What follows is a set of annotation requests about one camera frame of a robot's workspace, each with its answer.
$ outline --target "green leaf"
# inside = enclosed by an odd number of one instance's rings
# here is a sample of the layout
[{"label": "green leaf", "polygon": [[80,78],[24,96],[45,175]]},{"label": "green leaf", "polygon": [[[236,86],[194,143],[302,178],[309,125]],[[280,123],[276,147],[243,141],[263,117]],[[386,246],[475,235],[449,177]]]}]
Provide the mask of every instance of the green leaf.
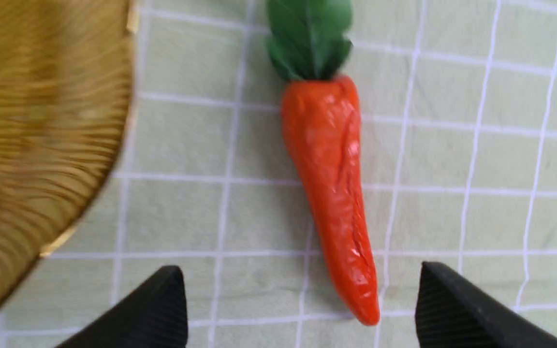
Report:
[{"label": "green leaf", "polygon": [[267,15],[267,49],[281,78],[329,80],[347,60],[350,0],[267,0]]}]

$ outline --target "green checkered tablecloth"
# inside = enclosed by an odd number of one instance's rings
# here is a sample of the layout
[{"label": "green checkered tablecloth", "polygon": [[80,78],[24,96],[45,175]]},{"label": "green checkered tablecloth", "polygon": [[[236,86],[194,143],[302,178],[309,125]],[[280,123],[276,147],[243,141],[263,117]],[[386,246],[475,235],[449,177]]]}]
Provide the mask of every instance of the green checkered tablecloth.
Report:
[{"label": "green checkered tablecloth", "polygon": [[353,4],[380,326],[350,319],[327,278],[263,0],[145,0],[128,147],[0,313],[0,348],[54,346],[163,264],[186,275],[190,348],[416,348],[423,260],[557,336],[557,0]]}]

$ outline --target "gold plate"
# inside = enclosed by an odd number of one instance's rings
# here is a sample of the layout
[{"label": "gold plate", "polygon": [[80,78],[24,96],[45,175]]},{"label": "gold plate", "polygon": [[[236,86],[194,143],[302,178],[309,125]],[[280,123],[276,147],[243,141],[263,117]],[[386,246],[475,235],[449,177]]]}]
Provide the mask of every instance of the gold plate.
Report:
[{"label": "gold plate", "polygon": [[0,0],[0,304],[68,238],[119,155],[129,0]]}]

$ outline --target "black object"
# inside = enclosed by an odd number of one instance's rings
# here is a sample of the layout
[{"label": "black object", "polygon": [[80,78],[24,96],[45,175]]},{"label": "black object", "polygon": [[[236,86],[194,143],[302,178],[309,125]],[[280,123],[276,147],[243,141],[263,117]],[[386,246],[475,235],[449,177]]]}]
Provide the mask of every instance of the black object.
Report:
[{"label": "black object", "polygon": [[556,337],[440,262],[423,262],[416,334],[421,348],[557,348]]},{"label": "black object", "polygon": [[184,348],[187,341],[184,276],[165,266],[57,348]]}]

